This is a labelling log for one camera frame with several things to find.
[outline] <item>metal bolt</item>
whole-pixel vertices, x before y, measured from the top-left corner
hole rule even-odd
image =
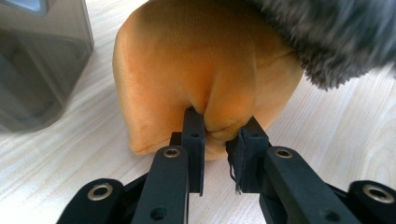
[[[363,187],[363,192],[370,198],[381,203],[394,203],[394,197],[386,190],[374,185],[366,185]]]
[[[283,159],[290,159],[293,156],[293,154],[291,154],[291,152],[286,149],[277,149],[275,154]]]
[[[168,148],[163,152],[163,155],[166,158],[174,158],[180,155],[180,151],[176,148]]]
[[[107,183],[95,185],[88,192],[88,198],[91,201],[101,201],[110,196],[111,192],[113,192],[113,187]]]

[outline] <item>screw hole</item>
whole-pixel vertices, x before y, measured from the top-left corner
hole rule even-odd
[[[366,185],[363,188],[363,192],[369,196],[371,199],[374,199],[380,203],[394,203],[394,197],[389,194],[386,190],[374,186],[374,185]]]
[[[175,148],[168,148],[163,152],[163,155],[166,158],[174,158],[174,157],[177,157],[178,155],[180,155],[180,151]]]
[[[291,152],[289,152],[286,149],[278,149],[278,150],[275,151],[275,154],[278,157],[283,158],[283,159],[289,159],[289,158],[291,158],[293,156],[293,154],[291,154]]]
[[[95,196],[101,196],[101,195],[106,194],[107,191],[108,191],[107,188],[99,188],[99,189],[96,189],[96,190],[93,191],[93,195],[95,195]]]
[[[339,222],[341,220],[340,216],[330,209],[322,209],[320,213],[330,222]]]
[[[163,220],[166,217],[166,209],[164,207],[157,207],[151,210],[149,216],[155,221]]]
[[[108,196],[110,196],[112,191],[113,191],[113,187],[111,187],[111,185],[109,185],[107,183],[95,185],[88,192],[88,198],[91,201],[101,201],[101,200],[107,198]]]

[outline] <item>wood grain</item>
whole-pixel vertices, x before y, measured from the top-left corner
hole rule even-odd
[[[34,133],[0,133],[0,223],[54,223],[74,194],[101,177],[126,184],[152,155],[128,150],[111,70],[114,38],[145,0],[87,0],[93,55],[61,118]],[[372,179],[396,189],[396,84],[388,68],[320,91],[303,79],[267,130],[341,189]],[[226,160],[205,165],[204,197],[191,195],[190,223],[264,223],[258,195],[235,195]]]

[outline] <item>plush toy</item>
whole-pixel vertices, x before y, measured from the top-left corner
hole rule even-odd
[[[306,20],[326,15],[311,6],[315,1],[301,2],[257,0],[254,7],[243,0],[150,0],[134,11],[118,32],[113,59],[131,150],[147,154],[167,146],[192,105],[204,117],[205,158],[224,157],[226,141],[252,116],[264,129],[273,122],[303,69],[327,89],[370,68],[361,66],[363,57],[351,62],[348,51],[356,46],[350,41],[343,49],[309,39],[313,24]],[[299,10],[285,10],[294,7]]]

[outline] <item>gray plastic container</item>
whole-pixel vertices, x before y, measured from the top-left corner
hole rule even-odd
[[[0,0],[0,132],[59,118],[92,50],[84,0]]]

